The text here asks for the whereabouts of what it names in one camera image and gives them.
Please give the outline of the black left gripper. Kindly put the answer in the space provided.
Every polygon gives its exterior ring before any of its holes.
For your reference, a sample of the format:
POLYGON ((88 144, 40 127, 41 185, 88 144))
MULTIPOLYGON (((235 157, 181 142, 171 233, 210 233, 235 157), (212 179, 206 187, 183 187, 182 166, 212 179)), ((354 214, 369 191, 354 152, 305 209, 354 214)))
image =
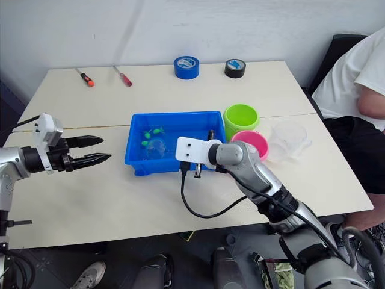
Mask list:
POLYGON ((102 143, 103 139, 93 135, 79 137, 60 138, 55 146, 50 146, 47 156, 53 170, 59 172, 72 172, 73 170, 100 164, 112 155, 106 153, 94 153, 84 155, 81 158, 72 158, 69 155, 70 148, 85 148, 102 143))

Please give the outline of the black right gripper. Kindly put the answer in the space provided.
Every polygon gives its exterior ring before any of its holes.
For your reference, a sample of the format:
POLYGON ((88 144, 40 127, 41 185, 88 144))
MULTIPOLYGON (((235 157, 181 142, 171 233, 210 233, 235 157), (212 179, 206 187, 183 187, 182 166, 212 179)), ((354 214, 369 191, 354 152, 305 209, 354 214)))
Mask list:
POLYGON ((209 149, 212 145, 215 144, 213 141, 215 137, 215 131, 209 130, 208 137, 206 141, 203 140, 195 140, 194 146, 193 146, 193 159, 196 161, 196 168, 194 177, 195 178, 201 178, 201 172, 203 169, 203 166, 208 167, 209 169, 213 169, 214 167, 210 164, 209 161, 209 149))

